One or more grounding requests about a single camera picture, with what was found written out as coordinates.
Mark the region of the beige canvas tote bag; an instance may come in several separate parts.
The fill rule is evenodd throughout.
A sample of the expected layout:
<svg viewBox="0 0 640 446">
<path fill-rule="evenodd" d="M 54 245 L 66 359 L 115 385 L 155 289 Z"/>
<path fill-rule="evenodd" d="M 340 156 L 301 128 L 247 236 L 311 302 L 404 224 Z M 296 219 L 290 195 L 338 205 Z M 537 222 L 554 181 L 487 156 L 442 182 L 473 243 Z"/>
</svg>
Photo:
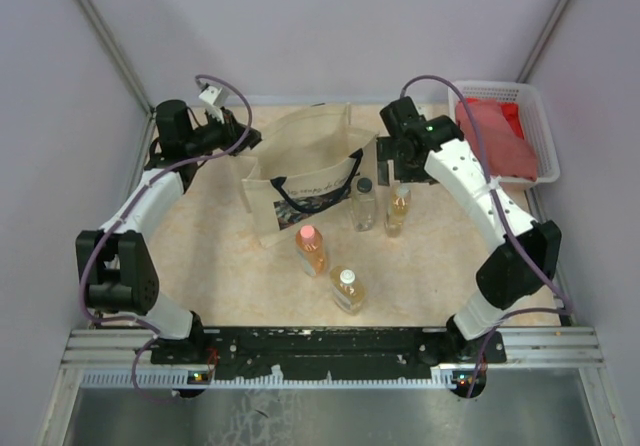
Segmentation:
<svg viewBox="0 0 640 446">
<path fill-rule="evenodd" d="M 377 133 L 353 122 L 349 103 L 306 107 L 260 132 L 261 141 L 231 164 L 265 248 L 346 211 L 353 181 L 377 178 Z"/>
</svg>

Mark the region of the clear bottle dark cap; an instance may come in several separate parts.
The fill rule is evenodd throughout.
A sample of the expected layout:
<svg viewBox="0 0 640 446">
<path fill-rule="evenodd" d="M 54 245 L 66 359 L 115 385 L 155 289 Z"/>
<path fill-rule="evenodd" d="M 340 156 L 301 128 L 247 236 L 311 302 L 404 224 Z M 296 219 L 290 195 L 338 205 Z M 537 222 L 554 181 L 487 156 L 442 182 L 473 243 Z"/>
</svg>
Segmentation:
<svg viewBox="0 0 640 446">
<path fill-rule="evenodd" d="M 371 230 L 376 217 L 376 195 L 373 182 L 360 177 L 352 188 L 352 217 L 357 232 Z"/>
</svg>

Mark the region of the amber bottle white cap tall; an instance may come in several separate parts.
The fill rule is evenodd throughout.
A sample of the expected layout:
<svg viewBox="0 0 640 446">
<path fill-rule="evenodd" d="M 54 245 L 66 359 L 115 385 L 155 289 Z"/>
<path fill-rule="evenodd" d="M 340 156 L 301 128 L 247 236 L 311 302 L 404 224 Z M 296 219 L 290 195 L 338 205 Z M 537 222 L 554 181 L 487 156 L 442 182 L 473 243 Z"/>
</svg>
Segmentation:
<svg viewBox="0 0 640 446">
<path fill-rule="evenodd" d="M 392 187 L 385 215 L 385 232 L 390 238 L 400 235 L 411 203 L 411 189 L 408 184 L 399 183 Z"/>
</svg>

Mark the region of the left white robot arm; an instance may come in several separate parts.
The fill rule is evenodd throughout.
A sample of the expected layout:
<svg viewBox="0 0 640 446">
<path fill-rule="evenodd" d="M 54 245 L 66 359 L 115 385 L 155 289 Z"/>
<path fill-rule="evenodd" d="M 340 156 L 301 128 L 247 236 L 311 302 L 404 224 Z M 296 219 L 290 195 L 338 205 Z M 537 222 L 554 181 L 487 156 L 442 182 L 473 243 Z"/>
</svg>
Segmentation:
<svg viewBox="0 0 640 446">
<path fill-rule="evenodd" d="M 83 314 L 95 325 L 128 321 L 149 330 L 155 364 L 199 362 L 208 339 L 197 313 L 161 293 L 147 242 L 205 162 L 237 155 L 261 140 L 250 122 L 239 122 L 228 108 L 209 107 L 205 124 L 197 125 L 186 102 L 160 103 L 158 136 L 140 182 L 112 218 L 75 241 Z"/>
</svg>

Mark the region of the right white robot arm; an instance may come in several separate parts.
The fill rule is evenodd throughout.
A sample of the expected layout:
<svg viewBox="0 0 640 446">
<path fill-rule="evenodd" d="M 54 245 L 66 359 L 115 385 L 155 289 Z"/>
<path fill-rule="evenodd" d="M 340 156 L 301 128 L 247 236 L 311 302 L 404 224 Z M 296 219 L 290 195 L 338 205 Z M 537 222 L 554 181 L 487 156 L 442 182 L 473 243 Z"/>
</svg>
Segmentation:
<svg viewBox="0 0 640 446">
<path fill-rule="evenodd" d="M 556 314 L 555 307 L 526 302 L 551 284 L 561 231 L 537 221 L 515 204 L 496 178 L 487 179 L 461 129 L 447 116 L 426 119 L 413 100 L 401 97 L 380 111 L 387 131 L 377 140 L 381 172 L 403 184 L 441 184 L 465 210 L 489 256 L 475 275 L 476 292 L 446 323 L 438 362 L 470 362 L 483 355 L 491 332 L 524 314 Z"/>
</svg>

